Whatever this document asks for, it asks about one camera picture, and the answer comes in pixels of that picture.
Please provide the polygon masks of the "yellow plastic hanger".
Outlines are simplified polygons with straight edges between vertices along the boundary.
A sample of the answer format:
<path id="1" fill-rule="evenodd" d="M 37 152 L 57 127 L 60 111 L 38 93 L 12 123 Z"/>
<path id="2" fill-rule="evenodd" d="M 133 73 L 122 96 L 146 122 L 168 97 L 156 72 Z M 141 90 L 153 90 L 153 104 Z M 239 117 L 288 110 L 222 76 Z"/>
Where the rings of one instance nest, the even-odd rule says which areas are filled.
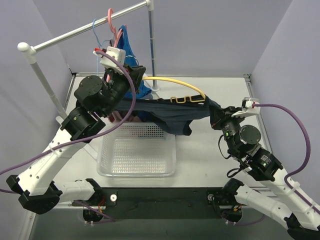
<path id="1" fill-rule="evenodd" d="M 172 77 L 147 76 L 143 80 L 150 84 L 155 96 L 169 99 L 171 103 L 204 103 L 207 99 L 206 94 L 198 87 Z"/>

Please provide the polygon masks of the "royal blue tank top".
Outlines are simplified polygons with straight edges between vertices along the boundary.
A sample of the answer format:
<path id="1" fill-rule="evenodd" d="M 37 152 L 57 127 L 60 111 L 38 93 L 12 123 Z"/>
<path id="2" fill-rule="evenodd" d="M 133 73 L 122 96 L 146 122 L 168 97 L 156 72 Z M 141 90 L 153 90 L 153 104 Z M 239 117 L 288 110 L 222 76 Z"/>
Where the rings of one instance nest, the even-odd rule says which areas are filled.
<path id="1" fill-rule="evenodd" d="M 119 28 L 119 32 L 122 31 L 121 36 L 118 38 L 117 48 L 125 51 L 124 66 L 127 68 L 129 75 L 133 81 L 135 87 L 135 93 L 137 99 L 153 99 L 152 90 L 145 86 L 142 80 L 146 68 L 142 65 L 138 65 L 135 59 L 135 55 L 130 46 L 127 28 L 122 25 Z"/>

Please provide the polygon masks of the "pink plastic hanger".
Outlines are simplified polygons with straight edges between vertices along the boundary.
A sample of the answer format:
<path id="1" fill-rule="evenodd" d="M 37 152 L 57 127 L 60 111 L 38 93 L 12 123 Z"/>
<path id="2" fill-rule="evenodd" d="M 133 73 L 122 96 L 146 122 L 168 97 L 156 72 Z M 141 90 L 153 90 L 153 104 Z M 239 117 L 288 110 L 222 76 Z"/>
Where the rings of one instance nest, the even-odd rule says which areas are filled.
<path id="1" fill-rule="evenodd" d="M 113 9 L 109 8 L 107 13 L 107 21 L 108 21 L 110 31 L 112 33 L 112 38 L 109 41 L 109 46 L 113 48 L 117 48 L 120 38 L 123 34 L 123 30 L 120 29 L 119 31 L 117 31 L 117 29 L 113 26 L 112 19 L 111 19 L 113 13 L 114 13 Z"/>

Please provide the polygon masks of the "dark navy tank top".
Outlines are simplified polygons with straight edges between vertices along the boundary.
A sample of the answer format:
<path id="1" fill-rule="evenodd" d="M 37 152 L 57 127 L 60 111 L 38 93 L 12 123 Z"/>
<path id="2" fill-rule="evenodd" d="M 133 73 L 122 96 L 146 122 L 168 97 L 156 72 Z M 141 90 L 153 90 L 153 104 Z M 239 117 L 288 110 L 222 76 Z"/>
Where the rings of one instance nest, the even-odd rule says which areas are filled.
<path id="1" fill-rule="evenodd" d="M 190 124 L 210 116 L 210 110 L 222 107 L 206 97 L 204 102 L 176 103 L 168 99 L 137 99 L 130 120 L 137 117 L 143 123 L 154 123 L 164 132 L 176 136 L 190 136 Z"/>

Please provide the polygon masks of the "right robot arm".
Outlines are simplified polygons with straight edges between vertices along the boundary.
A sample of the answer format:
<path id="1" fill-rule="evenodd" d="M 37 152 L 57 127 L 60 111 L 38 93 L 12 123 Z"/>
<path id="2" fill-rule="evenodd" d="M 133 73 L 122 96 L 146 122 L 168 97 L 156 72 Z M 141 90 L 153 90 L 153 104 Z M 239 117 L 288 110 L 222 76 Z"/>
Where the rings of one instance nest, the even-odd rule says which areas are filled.
<path id="1" fill-rule="evenodd" d="M 260 114 L 262 104 L 251 98 L 241 107 L 220 108 L 211 106 L 210 124 L 214 130 L 223 132 L 230 157 L 239 162 L 240 171 L 268 188 L 277 199 L 269 198 L 246 184 L 231 178 L 224 186 L 221 197 L 227 204 L 237 201 L 247 205 L 281 224 L 294 240 L 318 240 L 320 238 L 320 205 L 308 196 L 293 175 L 301 172 L 308 164 L 311 143 L 306 128 L 289 109 L 272 104 L 273 108 L 287 112 L 299 125 L 305 139 L 306 153 L 303 164 L 288 173 L 282 163 L 261 144 L 261 133 L 252 125 L 240 123 L 247 117 Z"/>

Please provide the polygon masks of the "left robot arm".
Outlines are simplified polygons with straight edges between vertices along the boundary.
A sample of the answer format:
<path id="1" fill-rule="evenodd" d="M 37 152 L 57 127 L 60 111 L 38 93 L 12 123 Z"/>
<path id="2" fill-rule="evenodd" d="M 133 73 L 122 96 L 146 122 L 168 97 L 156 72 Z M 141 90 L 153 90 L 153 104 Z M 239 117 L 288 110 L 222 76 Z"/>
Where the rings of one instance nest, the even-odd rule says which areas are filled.
<path id="1" fill-rule="evenodd" d="M 137 92 L 146 68 L 127 64 L 123 68 L 124 73 L 106 69 L 109 81 L 97 75 L 83 78 L 74 91 L 75 108 L 62 121 L 51 143 L 25 171 L 7 178 L 7 185 L 19 195 L 24 209 L 42 215 L 63 202 L 100 203 L 103 190 L 94 179 L 58 183 L 54 178 L 80 149 L 98 137 L 106 126 L 102 118 L 112 114 L 125 94 Z"/>

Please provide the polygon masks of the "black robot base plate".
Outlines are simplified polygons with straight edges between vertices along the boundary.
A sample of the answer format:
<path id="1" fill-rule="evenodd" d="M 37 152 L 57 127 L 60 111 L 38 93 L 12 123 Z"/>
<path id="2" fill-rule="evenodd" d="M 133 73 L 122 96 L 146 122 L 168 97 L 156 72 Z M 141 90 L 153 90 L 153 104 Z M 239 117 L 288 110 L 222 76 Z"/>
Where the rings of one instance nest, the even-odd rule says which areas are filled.
<path id="1" fill-rule="evenodd" d="M 221 187 L 103 187 L 86 204 L 115 220 L 198 220 L 219 219 L 238 202 Z"/>

